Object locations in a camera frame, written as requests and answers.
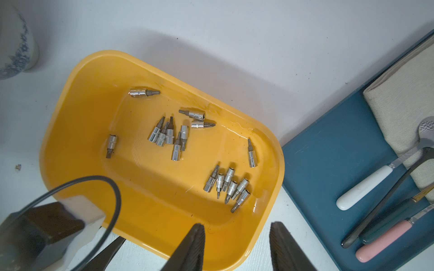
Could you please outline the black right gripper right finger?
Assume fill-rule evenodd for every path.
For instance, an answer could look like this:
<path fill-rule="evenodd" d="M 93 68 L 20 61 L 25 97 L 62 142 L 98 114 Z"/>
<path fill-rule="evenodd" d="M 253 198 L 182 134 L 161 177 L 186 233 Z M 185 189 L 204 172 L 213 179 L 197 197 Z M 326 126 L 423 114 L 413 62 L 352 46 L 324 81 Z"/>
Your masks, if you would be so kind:
<path fill-rule="evenodd" d="M 282 222 L 271 223 L 269 239 L 274 271 L 316 271 Z"/>

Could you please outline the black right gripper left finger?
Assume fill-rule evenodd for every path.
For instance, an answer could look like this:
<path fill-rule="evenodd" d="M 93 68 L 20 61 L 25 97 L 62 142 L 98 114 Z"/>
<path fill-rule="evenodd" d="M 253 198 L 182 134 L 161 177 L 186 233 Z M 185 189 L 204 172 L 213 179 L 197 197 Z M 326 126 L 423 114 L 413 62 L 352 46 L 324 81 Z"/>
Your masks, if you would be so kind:
<path fill-rule="evenodd" d="M 174 251 L 162 271 L 201 271 L 205 251 L 205 227 L 194 224 Z"/>

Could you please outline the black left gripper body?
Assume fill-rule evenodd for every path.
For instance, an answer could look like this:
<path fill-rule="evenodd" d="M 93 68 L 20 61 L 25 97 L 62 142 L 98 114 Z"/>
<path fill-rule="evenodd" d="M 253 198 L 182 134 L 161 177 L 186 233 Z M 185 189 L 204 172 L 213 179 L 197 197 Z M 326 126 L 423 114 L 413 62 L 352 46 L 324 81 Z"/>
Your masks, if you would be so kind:
<path fill-rule="evenodd" d="M 1 270 L 65 271 L 105 218 L 83 195 L 12 213 L 1 224 Z"/>

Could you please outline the silver socket bit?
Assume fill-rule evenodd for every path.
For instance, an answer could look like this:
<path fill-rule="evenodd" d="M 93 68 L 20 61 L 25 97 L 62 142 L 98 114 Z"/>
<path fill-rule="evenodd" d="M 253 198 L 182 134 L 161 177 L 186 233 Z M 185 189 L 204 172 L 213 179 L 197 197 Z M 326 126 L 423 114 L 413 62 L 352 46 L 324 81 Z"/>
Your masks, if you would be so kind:
<path fill-rule="evenodd" d="M 208 123 L 208 122 L 204 122 L 204 121 L 193 121 L 191 123 L 192 129 L 205 129 L 205 128 L 212 128 L 215 126 L 216 126 L 216 124 L 214 124 L 214 123 Z"/>
<path fill-rule="evenodd" d="M 257 166 L 257 156 L 253 148 L 251 139 L 248 139 L 248 159 L 249 159 L 249 167 L 255 168 Z"/>
<path fill-rule="evenodd" d="M 182 151 L 186 149 L 186 143 L 188 140 L 189 127 L 187 125 L 182 125 L 180 130 L 180 139 L 182 143 Z"/>
<path fill-rule="evenodd" d="M 216 179 L 217 179 L 219 168 L 220 168 L 220 166 L 217 164 L 215 166 L 214 170 L 212 171 L 209 179 L 207 180 L 207 182 L 203 188 L 205 192 L 209 193 L 211 191 L 211 189 L 213 188 L 213 186 L 216 182 Z"/>
<path fill-rule="evenodd" d="M 233 206 L 233 208 L 231 209 L 231 213 L 235 213 L 243 204 L 244 202 L 250 197 L 250 192 L 245 189 L 240 196 L 238 197 L 238 199 L 236 200 L 235 205 Z"/>
<path fill-rule="evenodd" d="M 114 153 L 116 143 L 117 143 L 118 137 L 116 135 L 109 135 L 108 141 L 107 141 L 107 147 L 106 147 L 106 159 L 110 159 Z"/>
<path fill-rule="evenodd" d="M 159 90 L 149 90 L 149 89 L 131 89 L 128 94 L 133 98 L 140 98 L 140 97 L 150 97 L 150 96 L 157 96 L 160 95 Z"/>
<path fill-rule="evenodd" d="M 179 113 L 188 116 L 194 120 L 204 121 L 205 113 L 202 111 L 193 111 L 193 110 L 179 110 Z"/>
<path fill-rule="evenodd" d="M 227 188 L 227 195 L 225 198 L 225 204 L 227 204 L 229 202 L 229 200 L 232 198 L 232 196 L 234 195 L 236 188 L 237 188 L 237 182 L 235 181 L 231 181 L 228 188 Z"/>
<path fill-rule="evenodd" d="M 174 118 L 171 116 L 169 122 L 167 123 L 166 129 L 166 144 L 172 145 L 174 144 Z"/>
<path fill-rule="evenodd" d="M 152 142 L 152 143 L 156 143 L 157 138 L 160 134 L 161 128 L 163 126 L 163 123 L 165 121 L 165 117 L 163 116 L 160 121 L 158 122 L 158 124 L 154 127 L 153 131 L 150 133 L 150 136 L 148 138 L 148 141 Z"/>
<path fill-rule="evenodd" d="M 234 194 L 232 195 L 232 200 L 235 200 L 249 185 L 249 180 L 247 178 L 243 178 L 241 182 L 237 185 Z"/>
<path fill-rule="evenodd" d="M 180 154 L 182 152 L 182 139 L 181 139 L 181 132 L 178 133 L 177 139 L 174 143 L 174 148 L 172 151 L 171 160 L 172 161 L 179 161 L 180 160 Z"/>
<path fill-rule="evenodd" d="M 169 125 L 169 122 L 167 122 L 165 124 L 165 126 L 163 127 L 163 129 L 158 134 L 158 137 L 157 137 L 157 140 L 156 140 L 156 145 L 157 146 L 163 147 L 164 144 L 166 143 L 166 136 L 167 136 L 168 125 Z"/>
<path fill-rule="evenodd" d="M 217 176 L 217 180 L 216 180 L 216 191 L 217 191 L 217 198 L 220 198 L 220 193 L 223 189 L 223 185 L 224 185 L 224 175 L 219 173 Z"/>
<path fill-rule="evenodd" d="M 229 187 L 229 184 L 231 183 L 232 177 L 234 176 L 234 174 L 235 174 L 235 169 L 232 168 L 232 167 L 229 167 L 228 170 L 227 170 L 227 172 L 226 172 L 226 175 L 224 177 L 224 183 L 223 183 L 223 188 L 222 188 L 223 192 L 227 191 L 227 189 Z"/>

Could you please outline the yellow plastic storage box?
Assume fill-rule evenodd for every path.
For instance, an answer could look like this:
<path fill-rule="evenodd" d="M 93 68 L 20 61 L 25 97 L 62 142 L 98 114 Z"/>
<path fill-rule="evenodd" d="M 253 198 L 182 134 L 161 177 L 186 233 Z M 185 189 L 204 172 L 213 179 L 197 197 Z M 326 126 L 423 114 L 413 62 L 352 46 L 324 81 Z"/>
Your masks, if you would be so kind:
<path fill-rule="evenodd" d="M 133 98 L 131 89 L 159 90 Z M 192 129 L 194 120 L 179 110 L 202 111 L 215 127 Z M 174 143 L 189 127 L 185 151 L 172 161 L 174 144 L 148 141 L 162 117 L 174 118 Z M 109 135 L 118 137 L 106 159 Z M 249 167 L 248 139 L 257 156 Z M 216 184 L 204 186 L 216 165 L 232 181 L 249 180 L 250 197 L 235 212 L 236 200 L 217 198 Z M 231 271 L 250 255 L 283 182 L 280 143 L 259 121 L 126 53 L 100 51 L 71 72 L 47 128 L 40 171 L 52 189 L 78 177 L 101 175 L 120 188 L 122 209 L 114 233 L 167 258 L 191 227 L 205 227 L 203 268 Z"/>

